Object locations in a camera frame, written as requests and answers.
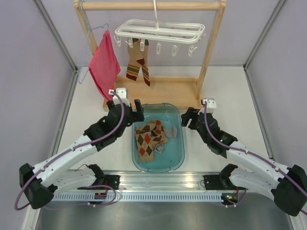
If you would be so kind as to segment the white clip sock hanger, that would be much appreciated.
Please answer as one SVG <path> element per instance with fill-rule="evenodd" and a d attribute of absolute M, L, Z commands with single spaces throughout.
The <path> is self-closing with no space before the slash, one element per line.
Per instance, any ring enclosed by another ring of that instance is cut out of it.
<path fill-rule="evenodd" d="M 161 43 L 172 43 L 172 56 L 176 56 L 179 44 L 188 45 L 188 56 L 191 57 L 197 47 L 195 44 L 205 36 L 205 25 L 200 23 L 160 22 L 157 17 L 157 4 L 153 1 L 155 20 L 131 19 L 115 30 L 114 39 L 121 46 L 121 38 L 125 37 L 128 47 L 133 48 L 133 39 L 140 42 L 140 51 L 145 50 L 145 41 L 156 41 L 156 54 L 161 53 Z"/>

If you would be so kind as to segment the cream striped sock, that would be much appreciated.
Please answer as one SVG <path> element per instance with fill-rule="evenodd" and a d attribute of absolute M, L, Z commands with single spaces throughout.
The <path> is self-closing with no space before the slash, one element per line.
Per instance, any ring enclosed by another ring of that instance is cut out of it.
<path fill-rule="evenodd" d="M 141 48 L 140 42 L 138 39 L 132 39 L 133 47 L 128 46 L 128 55 L 129 62 L 126 70 L 126 77 L 130 80 L 136 81 L 141 66 L 145 63 Z"/>
<path fill-rule="evenodd" d="M 149 69 L 148 69 L 148 53 L 149 53 L 149 41 L 144 41 L 144 50 L 141 51 L 141 40 L 138 39 L 137 45 L 139 48 L 137 48 L 138 54 L 137 54 L 137 62 L 141 65 L 142 68 L 142 75 L 144 82 L 147 86 L 151 85 L 150 77 L 149 77 Z"/>

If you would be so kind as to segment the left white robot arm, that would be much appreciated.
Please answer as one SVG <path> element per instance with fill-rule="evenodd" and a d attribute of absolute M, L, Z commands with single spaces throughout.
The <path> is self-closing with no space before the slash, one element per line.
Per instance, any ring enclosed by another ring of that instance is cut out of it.
<path fill-rule="evenodd" d="M 133 111 L 131 104 L 124 104 L 122 99 L 118 104 L 108 101 L 108 114 L 90 125 L 66 150 L 34 166 L 28 163 L 22 165 L 19 169 L 21 191 L 18 196 L 26 196 L 28 204 L 25 207 L 42 208 L 55 195 L 74 189 L 115 191 L 105 183 L 105 174 L 98 165 L 90 164 L 84 170 L 73 172 L 69 168 L 113 144 L 134 122 L 143 121 L 141 102 L 136 99 L 134 103 L 136 111 Z"/>

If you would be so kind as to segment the grey ankle sock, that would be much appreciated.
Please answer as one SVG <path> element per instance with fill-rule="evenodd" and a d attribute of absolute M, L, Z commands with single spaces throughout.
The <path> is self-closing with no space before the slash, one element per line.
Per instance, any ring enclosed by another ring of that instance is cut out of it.
<path fill-rule="evenodd" d="M 164 128 L 164 134 L 167 138 L 176 138 L 177 137 L 177 127 L 172 126 L 171 128 Z"/>
<path fill-rule="evenodd" d="M 157 152 L 157 153 L 162 153 L 163 150 L 164 150 L 164 145 L 163 144 L 158 144 L 158 145 L 155 146 L 155 150 L 154 151 Z"/>

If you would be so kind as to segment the argyle patterned sock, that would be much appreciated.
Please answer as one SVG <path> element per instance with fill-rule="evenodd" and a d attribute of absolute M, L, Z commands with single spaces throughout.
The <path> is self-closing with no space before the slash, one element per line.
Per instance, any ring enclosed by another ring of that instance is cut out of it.
<path fill-rule="evenodd" d="M 136 130 L 143 132 L 151 131 L 152 136 L 155 136 L 153 139 L 155 144 L 165 144 L 168 142 L 168 138 L 164 134 L 164 127 L 162 122 L 158 119 L 149 120 L 147 124 L 137 128 Z"/>

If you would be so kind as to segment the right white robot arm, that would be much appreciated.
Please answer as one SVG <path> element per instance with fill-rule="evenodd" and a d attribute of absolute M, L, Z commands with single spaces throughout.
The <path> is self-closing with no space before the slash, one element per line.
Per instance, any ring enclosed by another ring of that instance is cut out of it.
<path fill-rule="evenodd" d="M 236 162 L 220 172 L 221 187 L 250 189 L 271 199 L 293 217 L 306 213 L 303 207 L 307 203 L 307 174 L 303 168 L 289 167 L 252 152 L 236 137 L 221 130 L 206 108 L 188 108 L 181 115 L 181 125 L 196 130 L 211 152 Z"/>

